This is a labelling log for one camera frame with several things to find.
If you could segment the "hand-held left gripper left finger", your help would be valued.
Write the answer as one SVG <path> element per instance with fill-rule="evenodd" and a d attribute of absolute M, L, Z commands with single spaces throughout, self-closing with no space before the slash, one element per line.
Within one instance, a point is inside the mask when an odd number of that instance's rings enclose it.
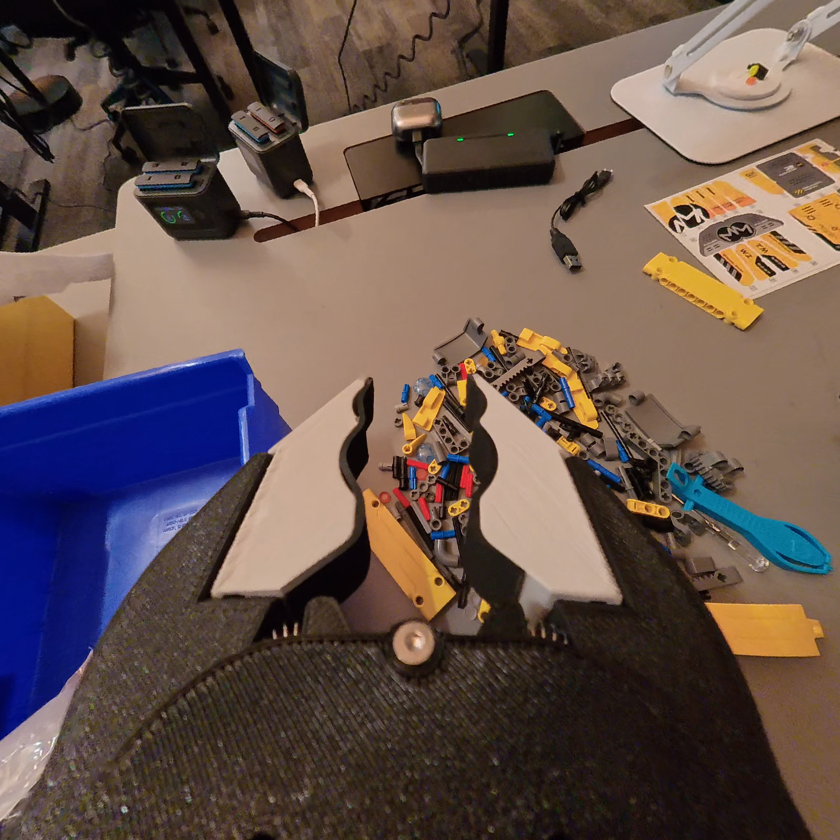
<path fill-rule="evenodd" d="M 368 462 L 372 378 L 358 379 L 273 446 L 221 570 L 215 599 L 272 599 L 259 636 L 291 630 L 317 596 L 344 603 L 371 563 L 358 484 Z"/>

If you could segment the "grey earbuds case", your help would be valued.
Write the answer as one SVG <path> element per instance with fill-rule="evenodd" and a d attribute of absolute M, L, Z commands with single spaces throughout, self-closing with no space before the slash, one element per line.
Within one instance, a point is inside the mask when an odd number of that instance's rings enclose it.
<path fill-rule="evenodd" d="M 392 107 L 392 134 L 399 144 L 416 144 L 441 136 L 443 114 L 437 99 L 415 98 Z"/>

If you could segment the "yellow long toy panel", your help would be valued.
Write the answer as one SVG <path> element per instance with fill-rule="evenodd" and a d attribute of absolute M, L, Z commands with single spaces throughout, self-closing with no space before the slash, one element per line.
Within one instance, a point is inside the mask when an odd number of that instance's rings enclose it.
<path fill-rule="evenodd" d="M 428 621 L 455 597 L 455 590 L 372 490 L 363 491 L 371 550 Z"/>

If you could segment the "yellow and black sticker sheet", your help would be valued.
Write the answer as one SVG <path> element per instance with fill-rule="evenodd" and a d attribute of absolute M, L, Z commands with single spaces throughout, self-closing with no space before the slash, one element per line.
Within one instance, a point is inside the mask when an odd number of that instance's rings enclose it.
<path fill-rule="evenodd" d="M 746 298 L 839 262 L 839 153 L 810 140 L 646 209 Z"/>

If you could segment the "yellow perforated toy panel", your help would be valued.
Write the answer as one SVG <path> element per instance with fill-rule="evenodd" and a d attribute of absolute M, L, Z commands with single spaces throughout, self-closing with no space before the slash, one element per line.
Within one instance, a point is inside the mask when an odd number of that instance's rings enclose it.
<path fill-rule="evenodd" d="M 753 300 L 676 257 L 659 253 L 647 262 L 643 273 L 715 319 L 740 330 L 750 327 L 763 314 Z"/>

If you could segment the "yellow cardboard box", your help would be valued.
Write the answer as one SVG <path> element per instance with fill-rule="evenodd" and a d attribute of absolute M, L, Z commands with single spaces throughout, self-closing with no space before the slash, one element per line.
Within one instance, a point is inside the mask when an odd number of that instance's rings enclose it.
<path fill-rule="evenodd" d="M 1 307 L 1 406 L 74 385 L 75 321 L 48 297 Z"/>

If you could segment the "blue plastic separator tool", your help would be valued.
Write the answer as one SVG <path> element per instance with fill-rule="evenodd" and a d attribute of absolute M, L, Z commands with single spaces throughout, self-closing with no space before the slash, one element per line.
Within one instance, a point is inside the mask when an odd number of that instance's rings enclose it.
<path fill-rule="evenodd" d="M 787 521 L 764 518 L 710 490 L 680 465 L 667 471 L 672 491 L 687 511 L 696 509 L 741 534 L 778 567 L 804 574 L 829 574 L 832 558 L 808 531 Z"/>

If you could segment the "black phone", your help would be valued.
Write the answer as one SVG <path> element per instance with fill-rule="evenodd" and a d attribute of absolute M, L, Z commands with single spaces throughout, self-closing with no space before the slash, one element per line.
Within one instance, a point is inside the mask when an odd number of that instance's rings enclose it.
<path fill-rule="evenodd" d="M 308 109 L 298 73 L 254 52 L 259 101 L 280 118 L 294 124 L 300 133 L 308 130 Z"/>
<path fill-rule="evenodd" d="M 146 162 L 180 161 L 201 155 L 192 132 L 195 116 L 186 102 L 137 106 L 122 111 L 122 125 Z"/>

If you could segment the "pile of toy building pieces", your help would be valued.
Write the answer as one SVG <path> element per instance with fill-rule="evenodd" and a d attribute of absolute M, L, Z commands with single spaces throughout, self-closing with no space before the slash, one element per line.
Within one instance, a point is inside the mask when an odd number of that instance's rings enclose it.
<path fill-rule="evenodd" d="M 620 364 L 602 369 L 590 355 L 567 350 L 529 329 L 486 331 L 467 321 L 462 333 L 434 351 L 435 372 L 405 383 L 394 425 L 404 435 L 379 469 L 394 487 L 376 495 L 455 590 L 440 613 L 483 623 L 490 604 L 470 583 L 461 554 L 479 482 L 469 462 L 473 430 L 467 416 L 470 378 L 487 382 L 614 497 L 645 533 L 676 555 L 678 567 L 703 599 L 742 581 L 740 572 L 710 557 L 680 550 L 713 533 L 737 550 L 733 534 L 699 513 L 684 513 L 667 471 L 680 462 L 662 436 L 644 433 L 620 409 L 621 396 L 598 391 L 624 383 Z"/>

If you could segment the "yellow flat toy panel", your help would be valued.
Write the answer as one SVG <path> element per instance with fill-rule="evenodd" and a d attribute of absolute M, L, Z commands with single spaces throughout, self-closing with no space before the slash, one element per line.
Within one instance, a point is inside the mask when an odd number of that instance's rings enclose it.
<path fill-rule="evenodd" d="M 798 604 L 706 604 L 735 655 L 818 657 L 822 625 Z"/>

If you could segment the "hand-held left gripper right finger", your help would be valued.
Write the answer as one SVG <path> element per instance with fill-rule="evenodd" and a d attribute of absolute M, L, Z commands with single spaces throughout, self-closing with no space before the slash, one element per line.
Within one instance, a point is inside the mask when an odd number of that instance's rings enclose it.
<path fill-rule="evenodd" d="M 461 559 L 492 618 L 535 627 L 623 616 L 623 595 L 559 447 L 486 381 L 467 386 L 479 482 Z"/>

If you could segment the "black power hub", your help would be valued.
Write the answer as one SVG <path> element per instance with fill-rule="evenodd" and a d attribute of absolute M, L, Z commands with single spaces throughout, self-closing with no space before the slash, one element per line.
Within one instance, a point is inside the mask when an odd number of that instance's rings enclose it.
<path fill-rule="evenodd" d="M 550 182 L 554 166 L 546 129 L 441 137 L 423 146 L 423 190 L 438 194 L 541 185 Z"/>

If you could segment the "black battery charger box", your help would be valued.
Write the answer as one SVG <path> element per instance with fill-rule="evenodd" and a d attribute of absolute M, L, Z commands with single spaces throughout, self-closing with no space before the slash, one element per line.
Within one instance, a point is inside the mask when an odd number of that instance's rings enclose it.
<path fill-rule="evenodd" d="M 312 168 L 300 135 L 308 119 L 300 119 L 259 101 L 234 112 L 228 130 L 248 168 L 280 197 L 293 196 L 298 181 L 312 184 Z"/>

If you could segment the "battery charger box with display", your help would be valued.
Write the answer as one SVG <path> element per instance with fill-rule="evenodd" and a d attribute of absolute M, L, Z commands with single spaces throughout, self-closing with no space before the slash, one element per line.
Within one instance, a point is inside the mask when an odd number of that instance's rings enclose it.
<path fill-rule="evenodd" d="M 143 164 L 134 194 L 154 221 L 178 240 L 232 237 L 241 207 L 217 168 L 218 158 L 178 156 Z"/>

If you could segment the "clear plastic bag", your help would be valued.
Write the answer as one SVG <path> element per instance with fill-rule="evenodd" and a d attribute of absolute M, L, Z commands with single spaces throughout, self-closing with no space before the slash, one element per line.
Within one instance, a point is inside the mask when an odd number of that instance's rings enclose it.
<path fill-rule="evenodd" d="M 57 696 L 1 741 L 1 819 L 14 811 L 46 768 L 70 701 L 91 656 L 92 652 Z"/>

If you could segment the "blue plastic bin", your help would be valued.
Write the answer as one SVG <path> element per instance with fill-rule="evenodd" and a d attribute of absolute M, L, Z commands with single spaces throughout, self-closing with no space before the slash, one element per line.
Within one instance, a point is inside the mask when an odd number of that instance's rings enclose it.
<path fill-rule="evenodd" d="M 60 692 L 169 539 L 288 432 L 242 350 L 2 408 L 3 737 Z"/>

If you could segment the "black round stool base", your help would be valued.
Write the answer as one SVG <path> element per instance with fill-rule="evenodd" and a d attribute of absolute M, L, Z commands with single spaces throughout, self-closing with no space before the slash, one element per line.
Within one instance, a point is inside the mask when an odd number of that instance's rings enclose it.
<path fill-rule="evenodd" d="M 58 75 L 47 75 L 34 80 L 37 96 L 16 88 L 2 91 L 1 120 L 21 134 L 40 135 L 73 117 L 83 101 L 79 91 Z"/>

